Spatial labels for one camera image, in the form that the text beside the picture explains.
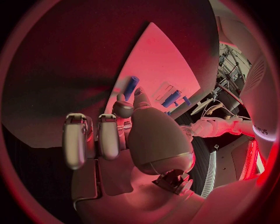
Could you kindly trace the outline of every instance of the blue cylinder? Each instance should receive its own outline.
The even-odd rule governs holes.
[[[138,82],[139,82],[139,79],[136,76],[131,76],[131,78],[128,82],[128,85],[126,87],[126,90],[124,91],[126,101],[128,101],[128,99],[130,98],[130,96],[133,93]]]
[[[167,99],[163,102],[164,107],[169,107],[171,104],[173,104],[179,97],[180,97],[180,92],[176,90],[173,94],[171,94]]]
[[[184,96],[183,99],[185,100],[185,102],[188,106],[191,105],[191,102],[189,101],[189,99],[186,96]]]

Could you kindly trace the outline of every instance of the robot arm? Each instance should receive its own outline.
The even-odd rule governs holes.
[[[245,134],[255,137],[252,121],[243,120],[239,117],[232,117],[229,120],[203,117],[190,126],[182,126],[182,130],[189,136],[200,136],[202,138],[217,137],[224,133]]]

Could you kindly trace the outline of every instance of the red light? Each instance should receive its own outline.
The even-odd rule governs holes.
[[[258,151],[256,140],[249,142],[246,161],[239,180],[248,180],[255,175]]]

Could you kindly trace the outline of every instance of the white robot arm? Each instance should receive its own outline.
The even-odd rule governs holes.
[[[192,136],[202,138],[217,137],[224,133],[235,135],[245,134],[255,137],[252,129],[251,120],[243,120],[240,117],[232,117],[229,120],[222,118],[203,117],[190,126],[181,126],[182,130],[188,135],[190,140]]]

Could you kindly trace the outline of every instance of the blue object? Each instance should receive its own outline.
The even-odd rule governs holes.
[[[180,92],[176,90],[173,94],[171,94],[167,99],[163,102],[164,107],[169,107],[171,104],[173,104],[179,97],[180,97]]]
[[[135,87],[137,86],[139,82],[139,79],[136,76],[131,76],[129,83],[126,87],[126,90],[124,92],[125,95],[125,99],[126,101],[128,101],[128,99],[130,98],[131,94],[133,93]]]
[[[186,96],[184,96],[183,99],[185,100],[185,102],[187,103],[188,106],[191,105],[191,102],[189,101],[189,99]]]

